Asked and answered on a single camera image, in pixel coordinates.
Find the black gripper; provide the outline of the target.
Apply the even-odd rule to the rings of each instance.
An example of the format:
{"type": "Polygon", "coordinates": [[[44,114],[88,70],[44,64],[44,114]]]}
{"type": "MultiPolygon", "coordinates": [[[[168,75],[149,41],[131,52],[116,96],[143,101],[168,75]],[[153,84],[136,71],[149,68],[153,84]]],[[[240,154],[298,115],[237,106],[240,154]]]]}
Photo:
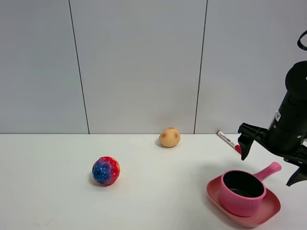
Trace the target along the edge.
{"type": "Polygon", "coordinates": [[[307,180],[307,147],[303,145],[307,137],[307,62],[293,65],[285,77],[286,95],[267,129],[242,123],[239,126],[238,143],[241,160],[250,152],[253,142],[257,142],[269,152],[283,157],[287,163],[298,166],[286,183],[307,180]]]}

